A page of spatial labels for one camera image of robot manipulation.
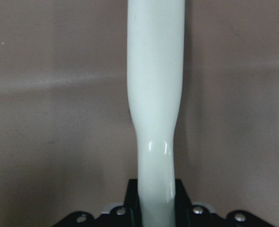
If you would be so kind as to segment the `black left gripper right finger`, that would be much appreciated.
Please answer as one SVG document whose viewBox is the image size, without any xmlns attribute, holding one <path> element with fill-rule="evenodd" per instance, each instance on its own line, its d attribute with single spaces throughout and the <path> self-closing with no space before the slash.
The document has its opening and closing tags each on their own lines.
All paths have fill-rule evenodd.
<svg viewBox="0 0 279 227">
<path fill-rule="evenodd" d="M 192 205 L 181 179 L 175 179 L 175 214 L 185 213 Z"/>
</svg>

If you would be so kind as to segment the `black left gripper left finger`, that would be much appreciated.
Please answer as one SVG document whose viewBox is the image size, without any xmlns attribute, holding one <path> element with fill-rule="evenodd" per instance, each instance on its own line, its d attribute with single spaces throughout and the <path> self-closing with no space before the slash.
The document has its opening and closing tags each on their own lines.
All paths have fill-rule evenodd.
<svg viewBox="0 0 279 227">
<path fill-rule="evenodd" d="M 138 180 L 129 179 L 124 199 L 124 206 L 132 210 L 135 214 L 141 214 L 140 201 L 138 195 Z"/>
</svg>

